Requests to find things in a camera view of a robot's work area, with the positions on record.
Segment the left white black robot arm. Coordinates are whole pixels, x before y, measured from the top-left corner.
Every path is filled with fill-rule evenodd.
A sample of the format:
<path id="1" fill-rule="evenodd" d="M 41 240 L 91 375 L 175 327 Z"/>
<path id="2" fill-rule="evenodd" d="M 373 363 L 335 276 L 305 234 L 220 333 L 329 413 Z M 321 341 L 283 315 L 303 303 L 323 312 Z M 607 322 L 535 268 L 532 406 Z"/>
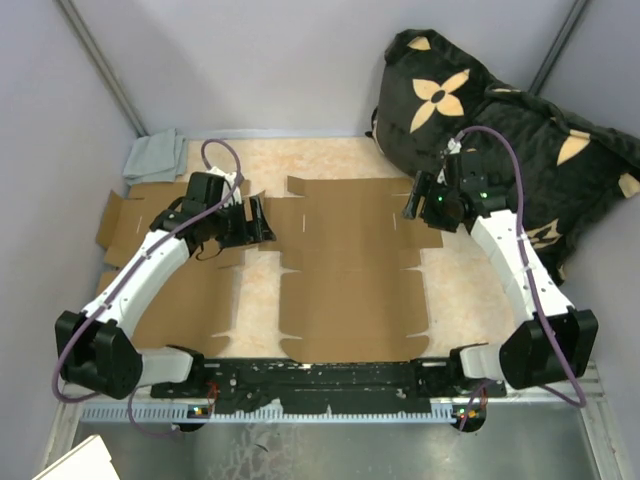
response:
<path id="1" fill-rule="evenodd" d="M 240 171 L 212 167 L 191 175 L 186 193 L 156 216 L 132 258 L 81 311 L 64 311 L 55 322 L 58 360 L 51 387 L 65 403 L 59 383 L 88 395 L 123 399 L 140 387 L 172 383 L 194 397 L 207 385 L 206 370 L 186 347 L 139 349 L 134 331 L 171 277 L 206 243 L 219 250 L 275 240 L 258 196 L 244 199 Z"/>

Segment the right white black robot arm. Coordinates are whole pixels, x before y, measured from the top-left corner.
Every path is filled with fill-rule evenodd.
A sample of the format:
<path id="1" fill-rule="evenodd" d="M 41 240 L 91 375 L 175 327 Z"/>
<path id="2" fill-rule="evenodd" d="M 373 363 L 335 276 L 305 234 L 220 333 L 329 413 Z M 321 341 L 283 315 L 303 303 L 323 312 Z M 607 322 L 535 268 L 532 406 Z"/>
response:
<path id="1" fill-rule="evenodd" d="M 515 389 L 581 378 L 598 321 L 579 310 L 552 280 L 524 232 L 519 194 L 476 152 L 450 153 L 438 174 L 419 171 L 402 215 L 454 232 L 465 227 L 487 255 L 513 312 L 515 329 L 502 343 L 452 350 L 448 389 L 467 396 L 481 380 Z"/>

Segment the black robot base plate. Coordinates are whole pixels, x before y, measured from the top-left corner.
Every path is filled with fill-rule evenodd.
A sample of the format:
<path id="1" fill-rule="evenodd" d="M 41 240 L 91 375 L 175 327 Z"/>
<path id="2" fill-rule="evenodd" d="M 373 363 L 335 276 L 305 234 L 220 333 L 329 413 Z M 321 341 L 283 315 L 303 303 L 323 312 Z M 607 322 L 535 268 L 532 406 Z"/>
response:
<path id="1" fill-rule="evenodd" d="M 405 362 L 311 363 L 285 358 L 223 358 L 197 362 L 183 383 L 161 383 L 151 396 L 201 398 L 212 418 L 259 416 L 272 410 L 286 419 L 457 421 L 461 410 L 440 414 L 439 399 L 467 401 L 481 385 L 466 379 L 447 357 Z"/>

